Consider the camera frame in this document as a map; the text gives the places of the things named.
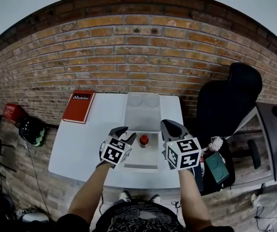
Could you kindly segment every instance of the person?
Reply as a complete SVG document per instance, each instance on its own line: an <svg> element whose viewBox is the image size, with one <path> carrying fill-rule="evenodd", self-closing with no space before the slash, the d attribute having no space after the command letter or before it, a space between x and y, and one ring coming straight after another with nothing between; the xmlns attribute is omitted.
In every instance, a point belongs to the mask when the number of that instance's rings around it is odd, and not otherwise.
<svg viewBox="0 0 277 232"><path fill-rule="evenodd" d="M68 214L56 222L58 229L88 231L102 189L112 164L99 165L89 180L75 195ZM179 173L182 214L186 227L178 221L170 209L159 204L160 198L151 201L131 200L126 192L98 220L94 232L106 231L161 231L161 232L233 232L231 227L212 226L208 209L199 193L193 174L189 170Z"/></svg>

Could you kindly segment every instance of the person's left arm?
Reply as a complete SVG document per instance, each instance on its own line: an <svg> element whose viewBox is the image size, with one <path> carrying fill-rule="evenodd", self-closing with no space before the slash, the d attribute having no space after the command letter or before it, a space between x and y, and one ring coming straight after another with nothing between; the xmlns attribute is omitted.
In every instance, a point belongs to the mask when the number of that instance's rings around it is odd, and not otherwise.
<svg viewBox="0 0 277 232"><path fill-rule="evenodd" d="M101 198L105 179L111 166L112 164L106 163L95 169L89 180L76 193L68 214L78 215L86 220L88 224L91 224Z"/></svg>

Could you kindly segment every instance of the black sleeve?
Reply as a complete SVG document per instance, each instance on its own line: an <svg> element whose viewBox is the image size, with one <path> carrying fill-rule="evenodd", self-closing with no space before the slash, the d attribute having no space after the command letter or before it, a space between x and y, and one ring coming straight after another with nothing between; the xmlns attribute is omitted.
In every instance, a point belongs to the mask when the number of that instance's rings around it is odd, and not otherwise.
<svg viewBox="0 0 277 232"><path fill-rule="evenodd" d="M228 227L228 226L225 226L225 227L210 226L200 230L200 232L234 232L234 230L232 227Z"/></svg>
<svg viewBox="0 0 277 232"><path fill-rule="evenodd" d="M58 219L56 229L58 231L89 231L90 225L82 217L74 214L67 214Z"/></svg>

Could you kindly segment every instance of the red bottle cap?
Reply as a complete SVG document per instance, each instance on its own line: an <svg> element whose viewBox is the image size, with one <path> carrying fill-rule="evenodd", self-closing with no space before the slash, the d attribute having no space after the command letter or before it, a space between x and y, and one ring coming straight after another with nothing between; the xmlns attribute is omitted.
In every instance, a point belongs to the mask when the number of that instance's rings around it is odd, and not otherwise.
<svg viewBox="0 0 277 232"><path fill-rule="evenodd" d="M140 137L140 139L139 139L139 142L141 143L141 144L143 144L143 145L146 145L146 144L148 144L148 137L147 137L147 135L142 135L141 137Z"/></svg>

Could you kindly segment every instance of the person's right arm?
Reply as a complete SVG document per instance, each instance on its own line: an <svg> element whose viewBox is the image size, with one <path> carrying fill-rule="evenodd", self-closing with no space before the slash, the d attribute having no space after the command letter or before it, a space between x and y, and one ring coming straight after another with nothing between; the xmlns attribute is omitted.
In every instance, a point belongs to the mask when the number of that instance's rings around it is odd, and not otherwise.
<svg viewBox="0 0 277 232"><path fill-rule="evenodd" d="M182 216L186 227L193 232L212 226L207 207L197 188L193 174L185 169L178 171L181 189Z"/></svg>

